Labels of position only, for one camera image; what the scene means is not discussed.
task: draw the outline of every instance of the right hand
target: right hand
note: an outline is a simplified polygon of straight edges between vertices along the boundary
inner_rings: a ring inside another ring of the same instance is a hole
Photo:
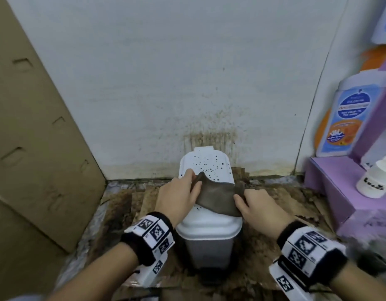
[[[264,189],[246,189],[244,196],[248,205],[239,195],[234,195],[236,207],[254,229],[270,238],[277,239],[281,232],[295,220],[278,206]]]

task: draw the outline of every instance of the white wall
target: white wall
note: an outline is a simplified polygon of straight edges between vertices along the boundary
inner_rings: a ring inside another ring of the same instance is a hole
[[[293,171],[347,0],[8,1],[120,179],[177,175],[198,145],[252,175]]]
[[[304,171],[307,158],[315,152],[316,130],[331,107],[339,82],[359,72],[364,62],[361,54],[372,47],[371,35],[385,4],[386,0],[348,0],[317,87],[296,171]]]

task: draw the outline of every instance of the purple box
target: purple box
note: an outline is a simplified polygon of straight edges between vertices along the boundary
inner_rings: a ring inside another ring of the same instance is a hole
[[[386,194],[379,199],[360,194],[356,183],[364,172],[346,156],[313,157],[306,165],[305,186],[327,196],[338,236],[386,236]]]

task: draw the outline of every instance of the forearm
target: forearm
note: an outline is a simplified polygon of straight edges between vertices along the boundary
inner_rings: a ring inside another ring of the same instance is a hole
[[[52,294],[48,301],[102,301],[138,266],[133,250],[119,243]]]
[[[343,301],[386,301],[386,285],[348,262],[330,287]]]

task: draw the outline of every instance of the brown cloth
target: brown cloth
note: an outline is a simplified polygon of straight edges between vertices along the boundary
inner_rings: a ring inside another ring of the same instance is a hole
[[[244,182],[239,181],[236,184],[214,182],[207,178],[204,172],[200,172],[192,182],[191,188],[193,189],[199,181],[202,182],[202,185],[196,204],[216,213],[228,216],[242,216],[235,206],[234,194],[240,195],[246,202],[243,195],[246,186]]]

